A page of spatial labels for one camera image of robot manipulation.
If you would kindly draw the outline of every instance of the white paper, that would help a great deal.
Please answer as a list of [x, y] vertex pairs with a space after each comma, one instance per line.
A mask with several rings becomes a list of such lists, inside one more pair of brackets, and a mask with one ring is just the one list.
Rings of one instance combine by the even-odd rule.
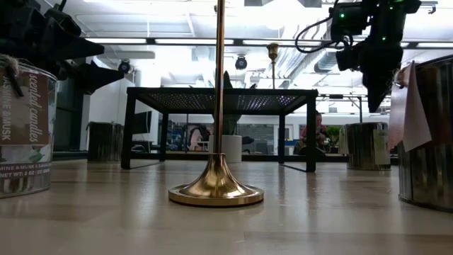
[[348, 133], [346, 132], [347, 126], [344, 125], [340, 129], [340, 134], [338, 136], [338, 153], [339, 154], [349, 154], [348, 147]]
[[390, 153], [387, 150], [389, 134], [387, 130], [373, 130], [374, 163], [376, 165], [390, 164]]

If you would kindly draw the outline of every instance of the pipe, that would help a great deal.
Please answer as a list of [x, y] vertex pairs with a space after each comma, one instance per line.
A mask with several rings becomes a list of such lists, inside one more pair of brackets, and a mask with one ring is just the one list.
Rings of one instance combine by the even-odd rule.
[[225, 0], [217, 0], [217, 42], [216, 42], [216, 73], [214, 102], [214, 149], [215, 154], [222, 153], [222, 124], [224, 104], [224, 44], [225, 44]]
[[193, 28], [192, 19], [190, 18], [190, 13], [186, 12], [185, 17], [187, 19], [187, 24], [189, 25], [189, 29], [190, 29], [190, 33], [192, 34], [192, 37], [197, 37], [195, 34], [195, 29]]

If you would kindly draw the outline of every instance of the cable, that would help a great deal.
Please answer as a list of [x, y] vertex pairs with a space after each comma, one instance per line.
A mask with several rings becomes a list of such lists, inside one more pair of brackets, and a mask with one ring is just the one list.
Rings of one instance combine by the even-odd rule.
[[[335, 9], [335, 7], [336, 7], [336, 5], [337, 5], [337, 3], [338, 3], [339, 1], [340, 1], [340, 0], [336, 0], [336, 1], [335, 1], [335, 3], [333, 4], [333, 9]], [[318, 21], [318, 22], [316, 22], [316, 23], [314, 23], [314, 24], [311, 24], [311, 25], [307, 26], [304, 30], [302, 30], [302, 31], [297, 35], [294, 44], [295, 44], [295, 46], [296, 46], [296, 49], [297, 49], [299, 52], [306, 53], [306, 54], [314, 53], [314, 52], [317, 52], [317, 51], [319, 51], [319, 50], [322, 50], [322, 49], [324, 49], [324, 48], [326, 48], [326, 47], [328, 47], [328, 46], [331, 46], [331, 45], [334, 44], [334, 43], [338, 44], [338, 43], [340, 43], [340, 42], [344, 43], [344, 44], [345, 44], [345, 47], [347, 47], [347, 46], [349, 45], [349, 44], [346, 43], [346, 41], [341, 40], [340, 42], [330, 41], [330, 42], [328, 42], [328, 43], [325, 43], [325, 44], [319, 46], [318, 48], [316, 48], [316, 49], [314, 49], [314, 50], [303, 50], [303, 49], [300, 48], [298, 42], [299, 42], [299, 38], [302, 36], [302, 34], [305, 33], [305, 32], [307, 32], [308, 30], [310, 30], [311, 28], [313, 28], [313, 27], [315, 27], [315, 26], [321, 25], [322, 23], [325, 23], [325, 22], [331, 20], [332, 17], [333, 17], [333, 14], [332, 14], [332, 13], [330, 13], [330, 14], [329, 14], [329, 17], [323, 19], [322, 21]]]
[[64, 6], [66, 5], [67, 0], [63, 0], [61, 4], [58, 6], [58, 11], [63, 11]]

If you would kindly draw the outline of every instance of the brass lamp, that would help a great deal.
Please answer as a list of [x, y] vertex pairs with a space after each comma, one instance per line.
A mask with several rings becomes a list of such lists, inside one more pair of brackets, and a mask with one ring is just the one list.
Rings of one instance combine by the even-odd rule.
[[275, 60], [278, 57], [278, 47], [277, 43], [271, 43], [266, 46], [269, 51], [269, 58], [272, 63], [272, 87], [275, 89]]

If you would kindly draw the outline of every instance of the mesh tabletop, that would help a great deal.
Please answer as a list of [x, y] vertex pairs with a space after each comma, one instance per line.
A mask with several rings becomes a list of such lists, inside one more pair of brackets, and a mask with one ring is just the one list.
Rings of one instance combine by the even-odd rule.
[[[127, 93], [162, 113], [214, 112], [214, 89], [130, 87]], [[224, 113], [289, 114], [317, 95], [316, 90], [301, 89], [224, 89]]]

